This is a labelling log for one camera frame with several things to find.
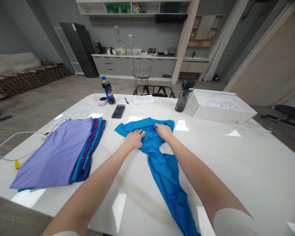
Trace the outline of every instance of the wire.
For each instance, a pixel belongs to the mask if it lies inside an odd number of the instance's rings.
[[[0,144],[0,148],[7,142],[7,141],[9,141],[11,138],[13,138],[14,136],[16,136],[16,135],[18,135],[18,134],[22,134],[22,133],[38,133],[38,134],[42,134],[42,135],[45,135],[46,137],[48,137],[48,135],[50,134],[50,133],[52,133],[52,131],[54,130],[54,128],[56,127],[56,126],[58,126],[62,121],[66,121],[67,119],[63,119],[63,120],[61,120],[61,121],[59,121],[58,123],[56,123],[56,125],[52,128],[52,130],[51,130],[51,132],[49,132],[48,134],[44,134],[44,133],[40,133],[40,132],[34,132],[34,131],[27,131],[27,132],[19,132],[19,133],[15,133],[14,135],[12,135],[11,137],[9,137],[6,141],[4,141],[2,144]],[[37,149],[35,149],[34,151],[32,151],[32,152],[30,152],[30,153],[28,153],[28,154],[26,154],[26,155],[24,155],[24,156],[22,156],[22,157],[20,157],[20,158],[18,158],[18,159],[15,159],[15,160],[9,160],[9,159],[6,159],[6,158],[4,158],[3,156],[1,156],[0,155],[0,158],[1,159],[3,159],[3,160],[6,160],[6,161],[17,161],[17,160],[20,160],[21,158],[23,158],[23,157],[26,157],[27,155],[29,155],[29,154],[32,154],[33,152],[35,152]]]

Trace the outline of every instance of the pepsi label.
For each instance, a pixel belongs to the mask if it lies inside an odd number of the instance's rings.
[[[112,90],[105,90],[105,93],[108,99],[114,98],[114,94],[112,93]]]

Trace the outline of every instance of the wall shelf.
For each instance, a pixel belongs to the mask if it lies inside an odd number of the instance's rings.
[[[156,14],[186,14],[188,13],[190,1],[191,0],[138,0],[132,2],[124,0],[76,0],[76,3],[81,15],[92,17],[155,17]],[[180,2],[179,12],[164,13],[166,2]],[[146,13],[134,13],[132,3],[138,3],[141,9],[146,10]]]
[[[209,48],[213,45],[224,15],[196,16],[187,47]]]

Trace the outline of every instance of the refrigerator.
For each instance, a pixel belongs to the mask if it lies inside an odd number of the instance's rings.
[[[84,75],[88,78],[98,77],[99,74],[91,56],[91,54],[95,53],[95,49],[85,26],[77,23],[60,23],[60,26]]]

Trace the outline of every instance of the forearm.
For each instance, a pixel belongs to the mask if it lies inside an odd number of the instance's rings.
[[[132,149],[123,144],[70,197],[43,235],[71,230],[84,235],[93,215],[109,191],[124,160]]]
[[[234,208],[250,215],[214,172],[179,140],[172,135],[166,142],[173,150],[183,172],[201,199],[212,225],[215,213],[222,208]]]

